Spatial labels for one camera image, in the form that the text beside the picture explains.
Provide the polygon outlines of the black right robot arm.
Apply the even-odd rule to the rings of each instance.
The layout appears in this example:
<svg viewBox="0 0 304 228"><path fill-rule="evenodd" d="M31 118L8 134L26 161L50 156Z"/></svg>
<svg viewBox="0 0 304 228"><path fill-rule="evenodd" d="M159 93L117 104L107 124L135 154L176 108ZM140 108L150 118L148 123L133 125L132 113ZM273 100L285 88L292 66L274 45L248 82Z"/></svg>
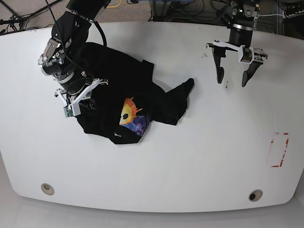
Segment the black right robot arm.
<svg viewBox="0 0 304 228"><path fill-rule="evenodd" d="M91 99L98 85L108 83L95 76L88 59L79 54L86 50L89 29L95 25L103 44L100 50L93 52L93 59L97 62L104 59L107 41L96 18L109 4L108 0L69 1L64 14L54 20L51 38L38 59L42 72L61 85L55 96L63 99L66 111L75 111L81 101Z"/></svg>

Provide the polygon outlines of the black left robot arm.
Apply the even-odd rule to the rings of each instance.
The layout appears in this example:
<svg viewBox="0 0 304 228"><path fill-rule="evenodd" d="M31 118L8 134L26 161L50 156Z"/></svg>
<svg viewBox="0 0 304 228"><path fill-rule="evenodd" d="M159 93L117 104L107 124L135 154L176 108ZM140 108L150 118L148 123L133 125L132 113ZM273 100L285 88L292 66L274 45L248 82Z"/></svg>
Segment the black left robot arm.
<svg viewBox="0 0 304 228"><path fill-rule="evenodd" d="M221 59L226 57L227 51L237 52L238 62L249 65L243 72L242 87L246 86L268 58L263 49L251 46L253 32L257 29L257 20L260 16L259 4L259 0L228 0L224 9L219 11L219 19L230 30L229 40L227 42L214 40L206 44L206 47L212 50L219 84L224 78Z"/></svg>

